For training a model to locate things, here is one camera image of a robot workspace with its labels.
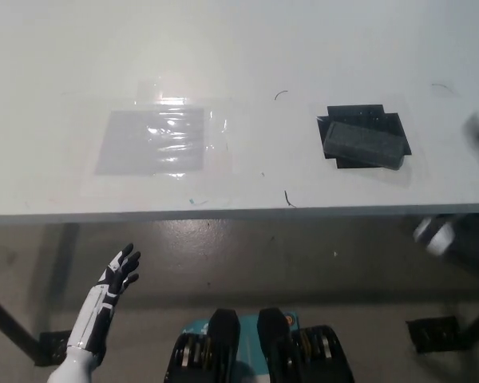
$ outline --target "table surface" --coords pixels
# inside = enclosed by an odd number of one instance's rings
[[[399,171],[324,158],[316,117],[363,104]],[[180,148],[134,117],[169,109]],[[2,1],[0,222],[479,211],[474,111],[479,0]]]

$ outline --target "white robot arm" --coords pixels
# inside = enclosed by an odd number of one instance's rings
[[[106,352],[106,336],[121,294],[138,279],[131,274],[139,264],[140,252],[130,243],[110,262],[90,289],[68,340],[64,362],[50,375],[48,383],[90,383],[92,372]]]

